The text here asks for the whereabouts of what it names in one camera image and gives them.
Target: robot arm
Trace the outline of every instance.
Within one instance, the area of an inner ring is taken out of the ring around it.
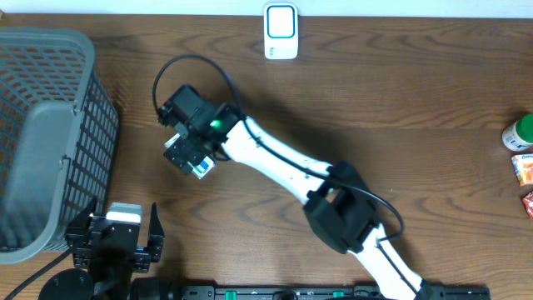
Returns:
[[[412,300],[427,293],[422,278],[386,240],[377,202],[350,164],[332,166],[307,157],[266,133],[250,117],[246,118],[248,132],[237,109],[224,104],[216,110],[189,86],[181,87],[158,112],[161,124],[178,131],[166,144],[165,157],[183,172],[198,175],[198,170],[210,171],[206,161],[221,149],[235,162],[255,168],[291,192],[303,204],[313,232],[339,253],[355,256],[385,297]],[[322,177],[310,176],[282,161],[262,147],[258,138],[274,152]],[[335,182],[349,183],[363,192]],[[338,194],[330,202],[334,190]]]
[[[274,157],[264,147],[258,146],[245,129],[243,122],[238,122],[227,134],[227,141],[222,144],[224,152],[235,162],[244,163],[279,183],[306,206],[309,200],[307,194],[310,191],[318,190],[324,184],[324,180],[297,170]],[[247,124],[255,137],[260,138],[266,145],[285,158],[289,158],[314,172],[325,176],[329,175],[327,169],[331,167],[331,164],[317,161],[296,152],[263,131],[250,117],[247,118]],[[355,256],[374,277],[385,297],[414,299],[416,294],[411,290],[409,284],[418,292],[423,285],[422,278],[407,267],[389,241],[379,242],[383,251],[378,248],[378,240],[385,237],[385,230],[380,223],[367,234],[362,243],[361,251],[347,250],[347,252]]]

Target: snack package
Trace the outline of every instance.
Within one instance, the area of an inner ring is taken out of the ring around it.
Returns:
[[[533,184],[533,154],[515,155],[511,160],[520,185]]]
[[[533,219],[533,192],[530,192],[527,196],[522,199],[522,203],[526,207],[526,212],[530,216],[530,219]]]

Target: gray plastic basket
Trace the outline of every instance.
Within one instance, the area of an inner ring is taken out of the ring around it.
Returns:
[[[82,33],[0,28],[0,264],[67,248],[67,223],[105,205],[117,112]]]

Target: wood grain surface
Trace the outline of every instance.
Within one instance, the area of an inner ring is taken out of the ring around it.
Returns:
[[[395,242],[432,282],[483,285],[493,299],[533,296],[533,223],[502,130],[533,112],[533,22],[301,17],[291,61],[263,56],[261,17],[7,15],[2,26],[72,28],[93,41],[97,74],[122,108],[110,202],[156,202],[167,235],[151,275],[220,285],[371,281],[359,262],[316,238],[301,205],[248,167],[185,177],[162,156],[173,134],[151,104],[153,79],[177,54],[200,53],[234,78],[247,111],[315,158],[346,159],[403,215]],[[199,62],[167,70],[162,103],[183,83],[215,103],[225,83]],[[394,227],[394,220],[384,214]],[[0,298],[56,257],[1,266]],[[61,263],[28,287],[34,299]]]

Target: green connector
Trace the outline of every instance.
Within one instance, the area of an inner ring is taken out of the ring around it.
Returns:
[[[237,292],[226,292],[226,300],[237,300]]]

